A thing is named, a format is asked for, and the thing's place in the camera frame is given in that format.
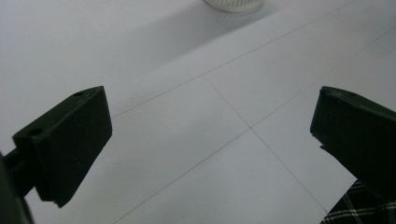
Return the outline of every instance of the white surface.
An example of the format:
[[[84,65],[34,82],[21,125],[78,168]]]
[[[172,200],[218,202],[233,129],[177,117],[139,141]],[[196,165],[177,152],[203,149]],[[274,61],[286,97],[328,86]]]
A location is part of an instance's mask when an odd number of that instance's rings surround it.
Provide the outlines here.
[[[248,131],[118,223],[314,224],[324,214]]]
[[[132,210],[120,223],[319,222],[354,178],[309,134],[318,89],[396,109],[395,7],[267,0],[235,16],[201,0],[2,1],[2,153],[62,99],[104,85],[114,134],[66,207],[27,196],[36,223],[109,224]],[[257,122],[275,154],[252,131],[234,140]]]
[[[396,55],[396,28],[393,28],[392,31],[387,33],[386,35],[382,36],[378,43],[382,45],[384,48],[393,52]]]
[[[253,126],[367,43],[327,16],[205,77]]]
[[[396,2],[358,0],[336,10],[333,15],[362,35],[375,40],[396,24]]]

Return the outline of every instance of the tile grout line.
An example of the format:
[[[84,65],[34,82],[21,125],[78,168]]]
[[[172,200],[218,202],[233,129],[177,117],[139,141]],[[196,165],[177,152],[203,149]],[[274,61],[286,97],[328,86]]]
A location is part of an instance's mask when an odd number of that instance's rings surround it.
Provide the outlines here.
[[[396,26],[395,27],[393,27],[392,29],[390,29],[386,34],[384,34],[384,35],[387,35],[387,34],[389,34],[390,32],[392,32],[392,31],[394,31],[394,30],[396,30]],[[381,44],[381,43],[377,43],[379,46],[381,46],[381,48],[382,49],[385,49],[387,52],[389,52],[391,55],[393,55],[393,56],[395,56],[396,57],[396,53],[395,52],[393,52],[393,50],[390,50],[390,49],[388,49],[388,47],[386,47],[386,46],[384,46],[383,44]]]
[[[342,5],[341,7],[347,6],[347,5],[349,5],[349,4],[351,4],[351,3],[355,2],[355,1],[357,1],[357,0],[354,0],[354,1],[351,1],[350,3],[344,4],[344,5]],[[224,65],[226,65],[226,64],[228,64],[228,63],[231,63],[231,62],[233,62],[233,61],[235,61],[235,60],[237,60],[237,59],[239,59],[239,58],[242,58],[242,57],[248,55],[249,53],[251,53],[251,52],[253,52],[253,51],[256,51],[256,50],[258,50],[258,49],[261,49],[261,48],[263,48],[264,46],[266,46],[266,45],[268,45],[268,44],[270,44],[270,43],[272,43],[272,42],[274,42],[274,41],[277,41],[279,38],[282,38],[283,36],[289,35],[289,34],[295,32],[295,31],[297,31],[297,30],[299,30],[299,29],[301,29],[301,28],[303,28],[303,27],[305,27],[305,26],[307,26],[307,25],[309,25],[309,24],[311,24],[311,23],[313,23],[313,22],[315,22],[315,21],[320,20],[321,18],[324,18],[324,17],[330,15],[330,14],[332,14],[332,11],[329,12],[329,13],[326,13],[325,15],[320,16],[320,17],[318,17],[318,18],[316,18],[316,19],[314,19],[314,20],[312,20],[312,21],[310,21],[310,22],[308,22],[308,23],[306,23],[306,24],[304,24],[304,25],[301,25],[301,26],[299,26],[299,27],[297,27],[297,28],[295,28],[295,29],[293,29],[293,30],[291,30],[291,31],[289,31],[289,32],[287,32],[287,33],[285,33],[285,34],[283,34],[283,35],[280,35],[279,37],[277,37],[277,38],[275,38],[275,39],[273,39],[273,40],[271,40],[271,41],[269,41],[269,42],[267,42],[267,43],[265,43],[265,44],[263,44],[263,45],[260,45],[260,46],[258,46],[258,47],[255,48],[255,49],[251,49],[251,50],[249,50],[248,52],[245,52],[245,53],[239,55],[238,57],[236,57],[236,58],[234,58],[234,59],[228,61],[227,63],[223,63],[223,64],[221,64],[221,65],[219,65],[219,66],[216,66],[215,68],[209,69],[208,71],[202,73],[202,74],[199,75],[198,77],[194,77],[194,78],[192,78],[192,79],[190,79],[190,80],[187,80],[187,81],[185,81],[185,82],[183,82],[183,83],[180,83],[179,85],[176,85],[174,88],[171,88],[171,89],[169,89],[168,91],[165,91],[165,92],[163,92],[163,93],[160,93],[160,94],[158,94],[158,95],[156,95],[156,96],[154,96],[154,97],[148,99],[147,101],[142,102],[142,103],[140,103],[140,104],[138,104],[138,105],[136,105],[136,106],[133,106],[133,107],[131,107],[131,108],[129,108],[129,109],[127,109],[127,110],[125,110],[125,111],[119,113],[118,115],[114,116],[113,119],[116,118],[116,117],[118,117],[118,116],[120,116],[120,115],[122,115],[122,114],[124,114],[124,113],[126,113],[126,112],[128,112],[128,111],[131,111],[131,110],[137,108],[137,107],[140,106],[140,105],[143,105],[143,104],[147,103],[148,101],[151,101],[151,100],[153,100],[153,99],[155,99],[155,98],[157,98],[157,97],[160,97],[160,96],[162,96],[162,95],[168,93],[169,91],[172,91],[172,90],[174,90],[174,89],[176,89],[176,88],[178,88],[178,87],[180,87],[180,86],[182,86],[182,85],[184,85],[184,84],[187,84],[187,83],[189,83],[189,82],[191,82],[191,81],[193,81],[193,80],[195,80],[195,79],[197,79],[197,78],[199,78],[199,77],[203,77],[203,78],[208,82],[208,84],[209,84],[209,85],[220,95],[220,97],[227,103],[227,105],[238,115],[238,117],[239,117],[242,121],[244,121],[244,122],[246,123],[246,125],[248,126],[248,128],[247,128],[245,131],[243,131],[241,134],[239,134],[238,136],[236,136],[236,137],[235,137],[233,140],[231,140],[229,143],[227,143],[227,144],[224,145],[223,147],[219,148],[218,150],[216,150],[215,152],[213,152],[211,155],[209,155],[208,157],[206,157],[205,159],[203,159],[202,161],[200,161],[199,163],[197,163],[196,165],[194,165],[192,168],[190,168],[190,170],[188,170],[187,172],[185,172],[183,175],[179,176],[178,178],[176,178],[175,180],[173,180],[171,183],[169,183],[168,185],[166,185],[165,187],[163,187],[162,189],[160,189],[159,191],[157,191],[156,193],[154,193],[153,195],[151,195],[150,197],[148,197],[145,201],[143,201],[142,203],[140,203],[139,205],[137,205],[137,206],[136,206],[135,208],[133,208],[131,211],[129,211],[129,212],[126,213],[125,215],[121,216],[121,217],[120,217],[119,219],[117,219],[113,224],[116,224],[117,222],[121,221],[123,218],[127,217],[127,216],[128,216],[129,214],[131,214],[135,209],[137,209],[138,207],[140,207],[141,205],[143,205],[144,203],[146,203],[147,201],[149,201],[150,199],[152,199],[153,197],[155,197],[156,195],[158,195],[158,194],[159,194],[160,192],[162,192],[163,190],[167,189],[169,186],[173,185],[173,184],[174,184],[176,181],[178,181],[181,177],[183,177],[184,175],[186,175],[187,173],[189,173],[190,171],[192,171],[195,167],[199,166],[199,165],[202,164],[204,161],[208,160],[210,157],[212,157],[213,155],[217,154],[219,151],[221,151],[222,149],[224,149],[225,147],[227,147],[228,145],[230,145],[231,142],[233,142],[235,139],[239,138],[239,137],[240,137],[241,135],[243,135],[244,133],[246,133],[246,132],[248,132],[249,130],[251,130],[251,131],[253,131],[253,132],[257,135],[257,133],[256,133],[252,128],[253,128],[254,126],[256,126],[260,121],[262,121],[262,119],[261,119],[259,122],[255,123],[254,125],[252,125],[252,126],[248,125],[248,123],[242,118],[242,116],[233,108],[233,106],[231,106],[231,104],[224,98],[224,96],[223,96],[223,95],[212,85],[212,83],[205,77],[206,74],[208,74],[208,73],[210,73],[210,72],[212,72],[212,71],[214,71],[214,70],[216,70],[216,69],[218,69],[218,68],[220,68],[220,67],[222,67],[222,66],[224,66]],[[292,98],[291,98],[290,100],[288,100],[285,104],[287,104],[289,101],[291,101],[292,99],[294,99],[296,96],[300,95],[302,92],[304,92],[306,89],[308,89],[308,88],[309,88],[310,86],[312,86],[313,84],[309,85],[309,86],[308,86],[307,88],[305,88],[303,91],[300,91],[297,95],[295,95],[294,97],[292,97]],[[268,147],[268,145],[267,145],[260,137],[259,137],[259,139]],[[294,175],[294,173],[291,172],[291,170],[285,165],[285,163],[274,153],[274,151],[273,151],[270,147],[268,147],[268,148],[269,148],[269,149],[271,150],[271,152],[276,156],[276,158],[283,164],[283,166],[292,174],[292,176],[300,183],[300,185],[308,192],[308,194],[311,195],[311,197],[312,197],[312,198],[320,205],[320,207],[327,213],[327,210],[323,207],[323,205],[322,205],[321,203],[318,202],[318,200],[317,200],[317,199],[311,194],[311,192],[301,183],[301,181]]]
[[[283,165],[283,167],[285,167],[288,172],[297,180],[297,182],[305,189],[305,191],[315,200],[315,202],[323,209],[323,211],[327,214],[329,211],[327,211],[327,209],[318,201],[318,199],[311,193],[311,191],[308,190],[308,188],[303,185],[303,183],[297,178],[297,176],[291,171],[291,169],[289,169],[289,167],[275,154],[275,152],[264,142],[264,140],[256,133],[256,131],[254,131],[253,129],[251,129],[251,131],[254,132],[254,134],[256,134],[256,136],[262,141],[262,143],[268,147],[268,149],[273,153],[273,155],[280,161],[280,163]]]
[[[353,57],[355,57],[357,54],[359,54],[360,52],[364,51],[365,49],[369,48],[370,46],[372,46],[379,38],[381,38],[384,35],[387,35],[388,33],[390,33],[391,31],[393,31],[394,29],[396,29],[396,26],[393,29],[390,29],[389,31],[387,31],[385,34],[381,35],[380,37],[378,37],[377,39],[373,40],[370,44],[368,44],[367,46],[365,46],[364,48],[358,50],[356,53],[354,53],[353,55],[351,55],[348,59],[346,59],[343,63],[340,64],[340,66],[343,66],[345,63],[349,62]],[[304,93],[307,89],[309,89],[310,87],[312,87],[313,85],[319,83],[323,78],[325,78],[326,76],[328,76],[329,74],[332,73],[332,71],[334,71],[335,69],[337,69],[340,66],[335,66],[332,70],[329,71],[329,73],[327,73],[326,75],[324,75],[323,77],[318,78],[318,80],[316,80],[315,82],[313,82],[312,84],[310,84],[307,88],[305,88],[303,91],[300,91],[299,93],[297,93],[294,97],[292,97],[290,100],[288,100],[285,104],[281,105],[279,108],[277,108],[275,111],[273,111],[271,114],[269,114],[268,116],[266,116],[264,119],[268,118],[269,116],[271,116],[272,114],[274,114],[278,109],[280,109],[281,107],[283,107],[284,105],[286,105],[288,102],[292,101],[294,98],[296,98],[297,96],[301,95],[302,93]],[[297,178],[296,175],[294,175],[294,173],[289,169],[289,167],[275,154],[275,152],[264,142],[264,140],[256,133],[256,131],[254,131],[254,127],[259,124],[261,121],[263,121],[264,119],[261,119],[259,122],[257,122],[256,124],[254,124],[250,129],[251,131],[253,131],[261,140],[262,142],[271,150],[271,152],[276,156],[276,158],[286,167],[286,169],[288,169],[288,171],[294,176],[294,178],[300,183],[300,185],[303,186],[303,188],[309,193],[309,195],[311,195],[314,200],[320,205],[320,207],[326,212],[330,212],[327,211],[327,209],[318,201],[318,199],[303,185],[303,183]]]
[[[173,185],[175,182],[177,182],[181,177],[183,177],[184,175],[186,175],[187,173],[189,173],[190,171],[192,171],[193,169],[195,169],[197,166],[199,166],[200,164],[202,164],[204,161],[207,161],[209,158],[211,158],[213,155],[217,154],[218,152],[220,152],[222,149],[224,149],[225,147],[227,147],[228,145],[231,144],[231,142],[233,142],[234,140],[236,140],[237,138],[239,138],[240,136],[242,136],[243,134],[247,133],[250,130],[250,128],[247,128],[246,130],[244,130],[242,133],[240,133],[239,135],[237,135],[235,138],[233,138],[233,140],[231,140],[230,142],[228,142],[227,144],[225,144],[223,147],[217,149],[215,152],[213,152],[212,154],[210,154],[208,157],[206,157],[205,159],[203,159],[202,161],[198,162],[197,164],[195,164],[193,167],[191,167],[187,172],[185,172],[183,175],[179,176],[178,178],[176,178],[175,180],[173,180],[171,183],[169,183],[168,185],[166,185],[165,187],[163,187],[162,189],[158,190],[156,193],[154,193],[153,195],[151,195],[150,197],[148,197],[145,201],[143,201],[142,203],[140,203],[139,205],[137,205],[135,208],[133,208],[131,211],[129,211],[128,213],[122,215],[120,218],[118,218],[115,222],[113,222],[112,224],[116,224],[119,221],[121,221],[123,218],[127,217],[129,214],[131,214],[134,210],[136,210],[138,207],[140,207],[141,205],[143,205],[144,203],[148,202],[150,199],[154,198],[156,195],[158,195],[159,193],[161,193],[163,190],[167,189],[169,186]]]
[[[369,44],[367,44],[365,47],[357,50],[355,53],[353,53],[351,56],[349,56],[347,59],[345,59],[342,63],[340,63],[338,66],[336,65],[334,68],[332,68],[329,72],[327,72],[325,75],[323,75],[322,77],[319,77],[316,81],[314,81],[313,83],[309,84],[306,88],[304,88],[303,90],[297,92],[297,94],[295,94],[293,97],[291,97],[285,104],[280,105],[278,108],[276,108],[274,111],[272,111],[270,114],[268,114],[267,116],[265,116],[264,118],[260,119],[259,121],[257,121],[255,124],[253,124],[251,127],[253,128],[254,126],[256,126],[257,124],[259,124],[260,122],[262,122],[263,120],[267,119],[268,117],[270,117],[271,115],[273,115],[277,110],[279,110],[280,108],[282,108],[283,106],[285,106],[286,104],[288,104],[290,101],[294,100],[296,97],[300,96],[301,94],[303,94],[305,91],[307,91],[310,87],[312,87],[313,85],[319,83],[323,78],[329,76],[334,70],[344,66],[344,64],[346,64],[347,62],[349,62],[352,58],[354,58],[356,55],[358,55],[359,53],[361,53],[362,51],[364,51],[365,49],[369,48],[370,46],[372,46],[378,39],[380,39],[381,37],[383,37],[384,35],[387,35],[388,33],[390,33],[391,31],[393,31],[394,29],[396,29],[396,26],[393,29],[390,29],[389,31],[387,31],[386,33],[382,34],[381,36],[379,36],[378,38],[374,39],[373,41],[371,41]]]
[[[197,76],[197,77],[194,77],[194,78],[189,79],[189,80],[187,80],[187,81],[185,81],[185,82],[182,82],[182,83],[176,85],[175,87],[173,87],[173,88],[171,88],[171,89],[169,89],[169,90],[167,90],[167,91],[164,91],[164,92],[162,92],[162,93],[160,93],[160,94],[158,94],[158,95],[155,95],[155,96],[149,98],[148,100],[146,100],[146,101],[144,101],[144,102],[142,102],[142,103],[140,103],[140,104],[138,104],[138,105],[135,105],[135,106],[133,106],[133,107],[131,107],[131,108],[129,108],[129,109],[126,109],[125,111],[120,112],[119,114],[113,116],[112,118],[114,119],[114,118],[116,118],[116,117],[118,117],[118,116],[120,116],[120,115],[122,115],[122,114],[124,114],[124,113],[126,113],[126,112],[128,112],[128,111],[131,111],[131,110],[137,108],[137,107],[140,106],[140,105],[143,105],[143,104],[147,103],[148,101],[151,101],[151,100],[153,100],[153,99],[155,99],[155,98],[157,98],[157,97],[160,97],[160,96],[162,96],[162,95],[168,93],[169,91],[172,91],[172,90],[174,90],[174,89],[176,89],[176,88],[178,88],[178,87],[180,87],[180,86],[182,86],[182,85],[184,85],[184,84],[187,84],[188,82],[191,82],[191,81],[193,81],[193,80],[195,80],[195,79],[197,79],[197,78],[199,78],[199,77],[203,77],[204,75],[206,75],[206,74],[208,74],[208,73],[210,73],[210,72],[212,72],[212,71],[214,71],[214,70],[216,70],[216,69],[218,69],[218,68],[221,68],[222,66],[224,66],[224,65],[226,65],[226,64],[228,64],[228,63],[231,63],[231,62],[233,62],[233,61],[235,61],[235,60],[238,60],[238,59],[240,59],[240,58],[242,58],[242,57],[248,55],[249,53],[251,53],[251,52],[253,52],[253,51],[256,51],[256,50],[258,50],[258,49],[261,49],[261,48],[265,47],[266,45],[269,45],[269,44],[273,43],[274,41],[277,41],[278,39],[280,39],[280,38],[282,38],[282,37],[284,37],[284,36],[286,36],[286,35],[289,35],[289,34],[295,32],[295,31],[297,31],[297,30],[299,30],[299,29],[301,29],[301,28],[303,28],[303,27],[305,27],[305,26],[307,26],[307,25],[309,25],[309,24],[311,24],[311,23],[313,23],[313,22],[315,22],[315,21],[318,21],[318,20],[320,20],[320,19],[322,19],[322,18],[324,18],[324,17],[326,17],[326,16],[328,16],[328,15],[331,15],[335,10],[338,10],[338,9],[340,9],[340,8],[342,8],[342,7],[345,7],[345,6],[351,4],[351,3],[355,2],[355,1],[357,1],[357,0],[353,0],[353,1],[349,2],[349,3],[346,3],[346,4],[344,4],[344,5],[340,6],[340,7],[338,7],[338,8],[335,8],[335,9],[332,10],[331,12],[328,12],[328,13],[322,15],[322,16],[319,16],[319,17],[317,17],[316,19],[313,19],[312,21],[310,21],[310,22],[308,22],[308,23],[306,23],[306,24],[304,24],[304,25],[301,25],[301,26],[299,26],[299,27],[297,27],[297,28],[295,28],[295,29],[293,29],[293,30],[291,30],[291,31],[289,31],[289,32],[287,32],[287,33],[285,33],[285,34],[283,34],[283,35],[280,35],[280,36],[276,37],[275,39],[273,39],[273,40],[271,40],[271,41],[269,41],[269,42],[267,42],[267,43],[265,43],[265,44],[262,44],[262,45],[258,46],[258,47],[255,48],[255,49],[251,49],[251,50],[249,50],[248,52],[242,53],[241,55],[237,56],[236,58],[231,59],[230,61],[228,61],[228,62],[226,62],[226,63],[222,63],[222,64],[220,64],[220,65],[218,65],[218,66],[216,66],[216,67],[214,67],[214,68],[212,68],[212,69],[209,69],[209,70],[206,71],[206,72],[203,72],[201,75],[199,75],[199,76]]]
[[[248,123],[244,120],[244,118],[242,118],[242,116],[238,113],[238,111],[236,111],[235,108],[233,108],[233,106],[230,104],[230,102],[228,102],[228,100],[218,91],[218,89],[216,89],[215,86],[212,85],[212,83],[207,79],[207,77],[204,76],[204,79],[206,80],[206,82],[213,88],[213,90],[215,92],[218,93],[218,95],[225,101],[225,103],[233,110],[233,112],[238,115],[238,117],[244,121],[246,123],[246,125],[249,127],[249,129],[251,128],[250,125],[248,125]]]

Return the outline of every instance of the plaid clothing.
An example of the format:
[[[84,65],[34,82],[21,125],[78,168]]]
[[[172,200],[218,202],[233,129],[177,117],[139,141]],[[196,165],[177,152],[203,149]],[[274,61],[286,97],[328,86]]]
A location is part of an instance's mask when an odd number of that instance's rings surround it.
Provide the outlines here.
[[[396,224],[396,201],[378,199],[358,180],[320,224]]]

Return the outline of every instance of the white floor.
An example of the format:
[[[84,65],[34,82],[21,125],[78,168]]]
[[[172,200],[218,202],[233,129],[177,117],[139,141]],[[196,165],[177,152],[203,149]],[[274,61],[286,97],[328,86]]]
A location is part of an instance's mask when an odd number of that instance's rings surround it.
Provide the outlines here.
[[[103,85],[114,133],[36,223],[319,223],[355,181],[309,132],[319,89],[396,110],[396,1],[0,1],[0,143]]]

